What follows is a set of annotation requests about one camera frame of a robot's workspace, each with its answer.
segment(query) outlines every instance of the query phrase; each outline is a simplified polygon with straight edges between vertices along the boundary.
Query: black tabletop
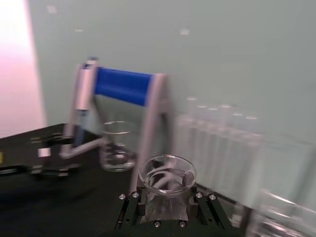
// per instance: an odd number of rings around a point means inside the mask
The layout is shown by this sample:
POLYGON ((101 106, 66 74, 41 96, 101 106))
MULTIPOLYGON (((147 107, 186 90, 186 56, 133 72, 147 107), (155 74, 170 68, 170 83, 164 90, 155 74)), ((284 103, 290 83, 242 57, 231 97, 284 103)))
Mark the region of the black tabletop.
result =
MULTIPOLYGON (((0 139, 3 162, 36 165, 40 144, 31 138, 62 132, 63 124, 0 139)), ((86 141, 96 136, 86 133, 86 141)), ((59 146, 51 149, 51 166, 82 164, 67 180, 35 181, 27 175, 0 179, 0 236, 93 237, 115 226, 118 196, 127 193, 131 171, 111 173, 99 165, 98 150, 62 160, 59 146)))

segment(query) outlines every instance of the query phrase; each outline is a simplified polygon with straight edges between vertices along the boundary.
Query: glassware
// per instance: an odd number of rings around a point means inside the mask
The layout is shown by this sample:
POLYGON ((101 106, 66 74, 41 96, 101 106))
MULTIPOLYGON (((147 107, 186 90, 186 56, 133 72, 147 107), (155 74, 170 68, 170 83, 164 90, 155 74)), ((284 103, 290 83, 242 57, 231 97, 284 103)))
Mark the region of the glassware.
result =
POLYGON ((316 236, 315 211, 267 191, 262 192, 261 198, 258 211, 252 215, 248 237, 316 236))
POLYGON ((188 220, 190 188, 196 175, 193 165, 178 156, 161 155, 144 161, 139 173, 147 190, 142 222, 188 220))
POLYGON ((137 145, 134 124, 125 121, 104 123, 103 144, 100 147, 100 164, 106 171, 123 172, 135 164, 137 145))

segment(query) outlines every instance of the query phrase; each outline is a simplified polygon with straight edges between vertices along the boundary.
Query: screw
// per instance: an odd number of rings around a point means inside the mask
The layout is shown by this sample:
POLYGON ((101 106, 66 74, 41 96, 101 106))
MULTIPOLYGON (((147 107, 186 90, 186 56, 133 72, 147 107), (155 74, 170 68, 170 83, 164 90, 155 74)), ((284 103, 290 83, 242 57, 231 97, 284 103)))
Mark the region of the screw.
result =
POLYGON ((137 198, 138 196, 139 196, 138 192, 133 192, 133 193, 132 193, 132 197, 133 197, 133 198, 137 198))
POLYGON ((126 196, 124 194, 119 195, 119 199, 124 200, 126 196))
POLYGON ((184 221, 180 221, 180 222, 179 222, 179 226, 180 226, 181 228, 184 228, 186 225, 187 225, 187 224, 186 224, 184 221))
POLYGON ((197 192, 196 196, 197 196, 197 198, 201 198, 203 195, 201 192, 197 192))
POLYGON ((209 197, 209 199, 211 199, 211 200, 215 200, 216 199, 216 196, 214 195, 214 194, 211 194, 210 196, 208 196, 209 197))
POLYGON ((159 228, 159 227, 160 227, 160 222, 159 222, 159 221, 155 221, 155 222, 154 222, 154 226, 155 226, 156 228, 159 228))

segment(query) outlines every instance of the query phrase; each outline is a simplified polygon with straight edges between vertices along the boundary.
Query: blue foam padding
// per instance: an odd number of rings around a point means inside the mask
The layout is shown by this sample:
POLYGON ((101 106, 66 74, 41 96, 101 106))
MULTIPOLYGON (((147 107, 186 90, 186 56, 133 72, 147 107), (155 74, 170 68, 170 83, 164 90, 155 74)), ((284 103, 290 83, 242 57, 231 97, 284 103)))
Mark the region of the blue foam padding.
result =
POLYGON ((145 106, 152 75, 98 68, 94 93, 145 106))

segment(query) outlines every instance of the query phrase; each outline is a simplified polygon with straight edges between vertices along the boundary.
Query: white wall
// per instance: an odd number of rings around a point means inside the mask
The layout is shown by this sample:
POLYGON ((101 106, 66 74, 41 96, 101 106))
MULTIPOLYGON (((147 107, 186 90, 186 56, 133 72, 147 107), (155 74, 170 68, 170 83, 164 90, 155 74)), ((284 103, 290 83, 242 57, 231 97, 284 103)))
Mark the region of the white wall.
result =
POLYGON ((0 138, 46 126, 26 0, 0 1, 0 138))

